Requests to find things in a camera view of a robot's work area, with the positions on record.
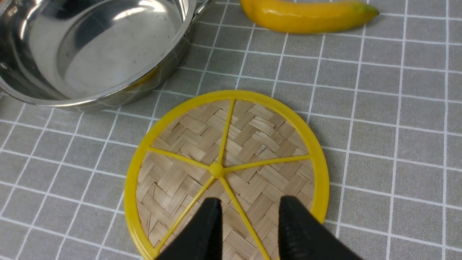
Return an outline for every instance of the table surface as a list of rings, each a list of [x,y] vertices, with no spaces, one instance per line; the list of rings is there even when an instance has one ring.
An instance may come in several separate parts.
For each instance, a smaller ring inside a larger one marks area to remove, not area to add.
[[[0,93],[0,258],[140,259],[123,207],[144,134],[198,94],[295,110],[329,166],[325,226],[366,259],[462,259],[462,1],[370,0],[365,28],[296,36],[219,0],[181,67],[131,105],[75,113]]]

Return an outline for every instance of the woven bamboo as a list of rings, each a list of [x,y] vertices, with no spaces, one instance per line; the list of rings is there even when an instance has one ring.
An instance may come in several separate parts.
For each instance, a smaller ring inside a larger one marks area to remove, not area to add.
[[[307,209],[311,208],[315,188],[311,161],[293,159],[303,158],[301,155],[309,152],[293,126],[274,111],[237,100],[227,127],[229,109],[229,100],[196,107],[174,120],[154,140],[138,175],[140,221],[149,241],[158,247],[200,189],[211,182],[161,251],[183,229],[203,199],[217,197],[223,209],[223,259],[264,259],[259,242],[244,224],[239,206],[234,205],[222,182],[211,179],[199,164],[191,163],[194,160],[209,166],[219,161],[222,135],[227,131],[224,167],[285,158],[279,163],[233,170],[224,176],[268,256],[277,259],[280,197],[296,196]],[[181,157],[174,158],[159,150]]]

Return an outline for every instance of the yellow banana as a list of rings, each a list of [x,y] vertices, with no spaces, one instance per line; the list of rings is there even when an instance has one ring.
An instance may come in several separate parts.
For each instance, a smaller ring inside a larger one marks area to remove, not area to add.
[[[338,32],[364,25],[379,14],[361,1],[303,2],[241,0],[241,7],[255,24],[293,34]]]

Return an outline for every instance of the round bamboo tray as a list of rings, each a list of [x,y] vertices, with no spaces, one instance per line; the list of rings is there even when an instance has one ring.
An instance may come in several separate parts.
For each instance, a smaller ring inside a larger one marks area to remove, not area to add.
[[[155,259],[207,197],[221,199],[224,260],[278,259],[284,195],[324,221],[329,180],[319,142],[284,104],[229,90],[190,99],[154,125],[133,156],[124,203],[145,259]]]

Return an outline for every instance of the pot rim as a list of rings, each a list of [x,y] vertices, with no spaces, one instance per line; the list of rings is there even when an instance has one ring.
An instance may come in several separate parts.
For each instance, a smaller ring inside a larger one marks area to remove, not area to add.
[[[7,6],[11,3],[13,0],[7,0],[6,2],[1,3],[0,2],[0,16],[5,12]],[[170,42],[170,45],[165,48],[165,51],[159,54],[156,58],[154,58],[154,62],[152,65],[147,66],[145,69],[137,73],[135,76],[131,77],[130,79],[114,86],[111,87],[105,91],[102,91],[98,94],[90,95],[84,98],[79,98],[79,99],[66,99],[66,100],[46,100],[46,99],[37,99],[33,98],[28,95],[24,95],[21,92],[16,91],[14,88],[10,87],[0,76],[0,89],[3,89],[8,95],[11,97],[18,99],[19,101],[25,102],[27,104],[31,105],[38,105],[38,106],[45,106],[45,107],[72,107],[72,106],[81,106],[85,105],[88,103],[93,103],[93,102],[98,102],[102,98],[108,97],[112,94],[115,94],[117,92],[123,91],[127,89],[128,87],[131,87],[133,84],[136,84],[137,81],[139,81],[142,77],[147,75],[149,72],[154,70],[166,57],[169,53],[172,52],[172,50],[178,45],[178,43],[181,41],[181,39],[184,37],[188,29],[193,23],[193,18],[195,16],[196,12],[196,7],[197,5],[197,0],[189,0],[189,7],[188,7],[188,13],[186,14],[186,17],[176,33],[175,37],[172,39]]]

